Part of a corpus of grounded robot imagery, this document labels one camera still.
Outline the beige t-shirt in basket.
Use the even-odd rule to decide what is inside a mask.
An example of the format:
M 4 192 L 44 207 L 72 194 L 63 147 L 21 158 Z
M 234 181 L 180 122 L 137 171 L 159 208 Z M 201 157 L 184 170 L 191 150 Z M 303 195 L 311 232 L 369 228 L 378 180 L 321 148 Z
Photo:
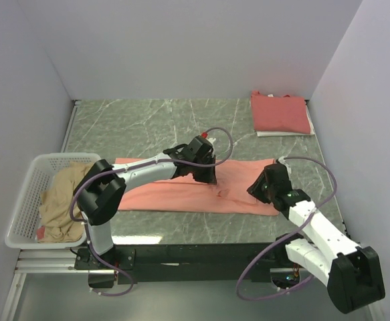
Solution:
M 46 228 L 46 243 L 71 243 L 82 237 L 82 224 L 70 218 L 69 210 L 74 189 L 92 165 L 71 162 L 55 175 L 51 187 L 41 194 L 39 216 L 41 226 Z

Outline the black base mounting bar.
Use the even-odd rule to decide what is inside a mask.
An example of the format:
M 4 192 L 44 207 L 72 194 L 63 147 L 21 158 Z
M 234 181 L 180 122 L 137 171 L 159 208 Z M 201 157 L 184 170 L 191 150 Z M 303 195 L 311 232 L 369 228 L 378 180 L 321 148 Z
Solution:
M 88 273 L 93 288 L 113 283 L 189 282 L 237 280 L 265 243 L 116 245 L 102 259 L 120 273 L 99 262 L 87 247 L 78 250 L 74 268 Z

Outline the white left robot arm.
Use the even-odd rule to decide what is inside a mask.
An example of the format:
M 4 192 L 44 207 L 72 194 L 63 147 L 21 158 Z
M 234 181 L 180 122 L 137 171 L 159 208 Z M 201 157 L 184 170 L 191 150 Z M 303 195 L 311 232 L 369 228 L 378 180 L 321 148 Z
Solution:
M 196 136 L 188 144 L 127 165 L 111 165 L 106 160 L 94 163 L 74 191 L 75 204 L 82 212 L 93 248 L 92 263 L 105 269 L 114 261 L 110 220 L 117 213 L 124 194 L 149 183 L 187 175 L 200 183 L 217 182 L 213 144 L 204 136 Z

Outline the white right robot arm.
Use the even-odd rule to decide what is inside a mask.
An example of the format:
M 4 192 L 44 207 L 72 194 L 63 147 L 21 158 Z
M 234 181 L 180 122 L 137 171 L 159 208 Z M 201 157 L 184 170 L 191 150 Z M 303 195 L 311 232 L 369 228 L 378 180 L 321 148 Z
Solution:
M 294 189 L 284 164 L 265 166 L 248 193 L 273 205 L 297 228 L 257 254 L 244 274 L 275 249 L 277 264 L 288 267 L 295 263 L 306 269 L 326 286 L 332 303 L 343 314 L 385 297 L 378 253 L 348 238 L 320 212 L 320 205 L 303 190 Z

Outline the salmon pink t-shirt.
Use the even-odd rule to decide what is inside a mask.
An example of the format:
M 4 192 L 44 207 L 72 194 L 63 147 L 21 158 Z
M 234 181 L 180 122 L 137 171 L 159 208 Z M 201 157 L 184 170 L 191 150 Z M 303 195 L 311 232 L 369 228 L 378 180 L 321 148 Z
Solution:
M 149 183 L 125 193 L 118 209 L 277 216 L 272 205 L 247 192 L 264 167 L 272 163 L 272 159 L 227 160 L 216 167 L 215 185 L 198 183 L 192 175 Z

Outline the white plastic laundry basket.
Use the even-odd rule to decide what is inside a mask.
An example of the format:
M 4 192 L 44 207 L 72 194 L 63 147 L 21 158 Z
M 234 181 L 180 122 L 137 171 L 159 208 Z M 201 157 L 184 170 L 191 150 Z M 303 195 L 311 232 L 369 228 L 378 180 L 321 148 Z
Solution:
M 73 242 L 40 243 L 37 230 L 41 227 L 39 207 L 41 193 L 48 190 L 57 173 L 69 167 L 71 162 L 95 163 L 100 156 L 87 152 L 49 153 L 37 156 L 30 164 L 19 193 L 5 243 L 10 248 L 21 250 L 65 249 L 78 247 L 86 240 L 86 234 Z

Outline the folded red t-shirt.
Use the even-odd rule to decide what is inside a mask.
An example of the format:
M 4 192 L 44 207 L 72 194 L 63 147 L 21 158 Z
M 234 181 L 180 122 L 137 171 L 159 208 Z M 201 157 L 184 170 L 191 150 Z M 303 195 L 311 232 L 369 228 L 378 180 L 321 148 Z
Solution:
M 250 105 L 255 131 L 310 133 L 303 97 L 265 96 L 253 91 Z

